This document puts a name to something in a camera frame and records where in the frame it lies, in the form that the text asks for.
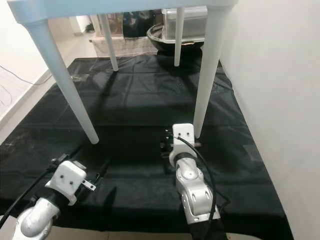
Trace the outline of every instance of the white table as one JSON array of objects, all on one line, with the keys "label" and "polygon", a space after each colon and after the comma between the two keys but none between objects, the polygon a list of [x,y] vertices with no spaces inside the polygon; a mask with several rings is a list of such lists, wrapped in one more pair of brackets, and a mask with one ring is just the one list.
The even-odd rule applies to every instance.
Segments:
[{"label": "white table", "polygon": [[[108,32],[106,13],[178,8],[177,52],[180,51],[178,48],[181,45],[183,7],[207,6],[208,17],[193,119],[194,135],[199,138],[217,70],[225,23],[228,13],[237,2],[238,0],[8,0],[16,21],[28,30],[92,144],[99,142],[98,135],[51,35],[48,19],[99,14],[102,27],[105,32]],[[112,49],[111,39],[107,39],[107,44],[109,49]],[[113,55],[112,67],[117,71],[115,55],[114,53],[111,55]]]}]

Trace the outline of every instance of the plastic storage box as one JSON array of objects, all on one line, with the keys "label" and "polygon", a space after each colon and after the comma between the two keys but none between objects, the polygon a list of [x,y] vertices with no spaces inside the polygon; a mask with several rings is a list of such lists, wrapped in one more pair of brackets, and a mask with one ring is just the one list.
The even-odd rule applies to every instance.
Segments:
[{"label": "plastic storage box", "polygon": [[[162,9],[163,32],[165,39],[174,40],[176,36],[177,9]],[[184,8],[183,39],[204,38],[208,11],[206,6]]]}]

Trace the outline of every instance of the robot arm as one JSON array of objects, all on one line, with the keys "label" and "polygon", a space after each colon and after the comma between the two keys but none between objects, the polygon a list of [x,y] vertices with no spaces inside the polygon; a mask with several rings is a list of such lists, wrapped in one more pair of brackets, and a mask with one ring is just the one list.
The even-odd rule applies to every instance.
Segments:
[{"label": "robot arm", "polygon": [[176,169],[176,188],[193,240],[227,240],[217,206],[209,220],[213,204],[213,192],[205,183],[202,171],[197,168],[197,154],[184,142],[195,145],[194,126],[189,123],[174,124],[173,150],[169,162]]},{"label": "robot arm", "polygon": [[94,191],[96,186],[85,180],[87,174],[83,169],[79,162],[63,161],[45,185],[51,189],[51,195],[39,198],[34,207],[19,215],[12,240],[45,239],[60,209],[76,203],[75,193],[81,184]]},{"label": "robot arm", "polygon": [[[202,171],[197,168],[196,153],[185,143],[176,139],[181,137],[194,145],[194,126],[190,123],[174,124],[172,130],[173,150],[169,155],[169,161],[176,169],[176,188],[181,194],[187,223],[190,225],[208,221],[213,204],[212,190],[204,182]],[[219,218],[216,207],[213,219]]]}]

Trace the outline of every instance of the black fabric floor covering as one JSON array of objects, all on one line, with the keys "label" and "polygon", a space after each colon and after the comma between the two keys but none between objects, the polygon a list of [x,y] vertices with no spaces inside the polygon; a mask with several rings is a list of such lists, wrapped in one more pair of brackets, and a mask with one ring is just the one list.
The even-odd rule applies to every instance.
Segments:
[{"label": "black fabric floor covering", "polygon": [[[69,72],[100,142],[87,140],[54,85],[0,146],[0,214],[62,153],[74,157],[88,179],[107,158],[109,168],[95,192],[63,209],[62,227],[100,231],[187,232],[175,188],[175,171],[161,159],[164,129],[192,123],[201,58],[171,56],[77,58]],[[217,189],[231,199],[222,212],[227,232],[264,240],[293,239],[286,215],[234,97],[218,67],[199,148],[215,174]],[[16,208],[15,217],[49,177]]]}]

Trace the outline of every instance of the white wall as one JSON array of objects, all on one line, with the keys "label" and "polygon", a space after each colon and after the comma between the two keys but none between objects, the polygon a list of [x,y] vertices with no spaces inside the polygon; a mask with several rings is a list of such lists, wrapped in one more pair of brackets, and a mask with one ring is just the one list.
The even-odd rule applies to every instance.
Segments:
[{"label": "white wall", "polygon": [[[35,83],[47,66],[27,30],[16,23],[5,0],[0,1],[0,22],[0,65]],[[0,119],[30,87],[0,68]]]},{"label": "white wall", "polygon": [[74,30],[69,17],[51,18],[48,20],[48,25],[56,43],[74,38]]},{"label": "white wall", "polygon": [[320,238],[320,1],[239,0],[221,62],[296,240]]},{"label": "white wall", "polygon": [[88,16],[71,16],[69,21],[75,34],[83,33],[91,22]]}]

